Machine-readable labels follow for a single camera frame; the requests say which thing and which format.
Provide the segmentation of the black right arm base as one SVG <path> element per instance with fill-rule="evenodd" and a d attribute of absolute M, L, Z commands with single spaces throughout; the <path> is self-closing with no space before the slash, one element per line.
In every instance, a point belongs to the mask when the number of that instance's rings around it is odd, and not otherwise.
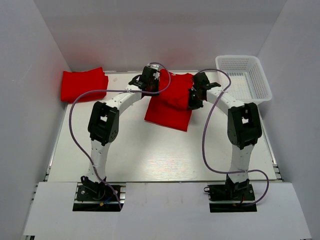
<path fill-rule="evenodd" d="M 254 213 L 257 205 L 252 184 L 247 189 L 230 194 L 224 184 L 207 185 L 203 191 L 208 194 L 210 213 Z"/>

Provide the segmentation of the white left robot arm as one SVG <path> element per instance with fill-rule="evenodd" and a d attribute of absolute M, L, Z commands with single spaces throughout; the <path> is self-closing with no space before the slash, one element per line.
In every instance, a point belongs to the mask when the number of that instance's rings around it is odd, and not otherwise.
<path fill-rule="evenodd" d="M 105 196 L 106 162 L 111 143 L 119 133 L 120 115 L 144 96 L 152 96 L 159 91 L 160 69 L 158 63 L 150 63 L 143 68 L 142 74 L 135 76 L 124 91 L 105 102 L 97 101 L 92 108 L 88 124 L 91 140 L 90 165 L 81 182 L 92 183 L 88 193 L 99 200 Z"/>

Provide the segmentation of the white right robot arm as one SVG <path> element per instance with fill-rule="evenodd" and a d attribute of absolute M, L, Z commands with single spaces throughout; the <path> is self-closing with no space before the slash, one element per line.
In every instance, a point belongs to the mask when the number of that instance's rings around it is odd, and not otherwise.
<path fill-rule="evenodd" d="M 226 195 L 236 200 L 249 186 L 249 163 L 251 153 L 262 136 L 261 121 L 255 103 L 244 103 L 227 93 L 217 82 L 210 83 L 206 73 L 198 72 L 192 77 L 189 89 L 188 109 L 197 110 L 203 102 L 212 103 L 227 116 L 227 137 L 232 144 L 230 169 L 226 172 Z"/>

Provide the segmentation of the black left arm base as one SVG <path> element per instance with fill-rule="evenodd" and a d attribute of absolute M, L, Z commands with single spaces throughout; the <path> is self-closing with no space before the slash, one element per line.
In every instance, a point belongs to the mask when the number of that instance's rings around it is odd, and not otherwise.
<path fill-rule="evenodd" d="M 82 184 L 78 184 L 74 197 L 73 212 L 115 212 L 121 211 L 113 191 L 104 186 L 102 193 L 95 193 Z"/>

